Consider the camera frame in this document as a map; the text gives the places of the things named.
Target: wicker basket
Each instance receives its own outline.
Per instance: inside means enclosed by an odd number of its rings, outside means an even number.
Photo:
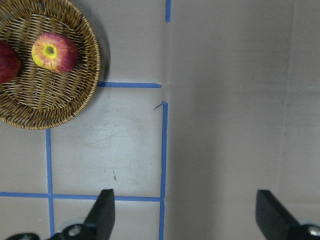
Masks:
[[[55,73],[38,67],[31,49],[44,32],[62,34],[78,49],[75,68]],[[82,13],[68,0],[0,0],[0,39],[21,59],[12,81],[0,84],[0,119],[40,130],[74,118],[94,94],[100,75],[98,41]]]

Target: painter's tape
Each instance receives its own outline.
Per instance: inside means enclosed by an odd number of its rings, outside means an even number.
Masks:
[[[54,198],[52,183],[52,155],[51,155],[51,130],[45,130],[45,149],[46,149],[46,177],[48,188],[48,207],[49,207],[49,225],[50,235],[55,234],[55,214],[54,214]]]
[[[100,88],[132,88],[132,89],[160,89],[162,86],[152,82],[111,82],[99,81]]]
[[[0,191],[0,197],[47,199],[48,194],[46,194],[46,193]]]
[[[128,202],[160,202],[160,197],[152,196],[115,196],[116,201],[128,201]]]
[[[165,0],[165,21],[171,21],[171,0]]]
[[[97,195],[53,194],[54,199],[97,200]]]
[[[163,101],[162,109],[162,142],[161,142],[161,188],[160,188],[160,215],[159,215],[159,240],[165,238],[165,197],[167,175],[167,131],[168,131],[168,103]]]

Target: apple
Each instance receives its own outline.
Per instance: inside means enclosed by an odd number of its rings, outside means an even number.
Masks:
[[[21,67],[21,61],[16,51],[6,42],[0,40],[0,84],[14,79]]]
[[[39,67],[56,73],[66,73],[76,66],[78,50],[66,36],[45,32],[34,42],[31,55]]]

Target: gray floor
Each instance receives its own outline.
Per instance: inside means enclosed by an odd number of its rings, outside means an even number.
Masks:
[[[104,60],[109,43],[102,81],[162,88],[99,88],[79,116],[52,129],[56,193],[158,194],[162,116],[153,108],[166,101],[165,240],[263,240],[257,189],[298,219],[320,222],[319,1],[172,0],[168,23],[164,0],[73,2]],[[46,193],[45,132],[0,128],[0,192]],[[102,167],[105,156],[118,182]],[[55,200],[56,229],[92,204]],[[158,239],[158,203],[116,204],[112,239]],[[47,199],[0,197],[0,216],[0,239],[49,236]]]

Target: apple stem cavity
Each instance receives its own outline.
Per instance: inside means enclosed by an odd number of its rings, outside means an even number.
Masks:
[[[55,50],[54,50],[54,48],[52,46],[48,46],[46,48],[46,51],[47,51],[48,54],[51,54],[51,55],[55,53]]]

